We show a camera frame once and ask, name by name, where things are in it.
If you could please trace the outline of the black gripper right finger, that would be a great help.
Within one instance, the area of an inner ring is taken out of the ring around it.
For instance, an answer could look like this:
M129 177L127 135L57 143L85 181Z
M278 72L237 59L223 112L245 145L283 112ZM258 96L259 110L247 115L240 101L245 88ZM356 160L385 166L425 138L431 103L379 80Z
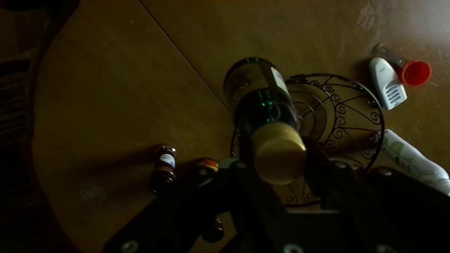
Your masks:
M450 197L382 166L368 174L307 139L306 177L321 205L340 211L362 253L450 253Z

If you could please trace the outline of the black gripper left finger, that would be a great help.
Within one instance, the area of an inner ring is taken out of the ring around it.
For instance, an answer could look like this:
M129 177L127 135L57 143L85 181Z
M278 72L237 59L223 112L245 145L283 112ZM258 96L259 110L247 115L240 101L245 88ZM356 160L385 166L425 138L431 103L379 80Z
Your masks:
M244 216L237 176L245 169L247 164L237 160L213 177L213 204L219 215L231 212L238 218ZM189 253L202 237L189 228L189 218L195 191L206 180L209 177L190 170L112 236L103 253Z

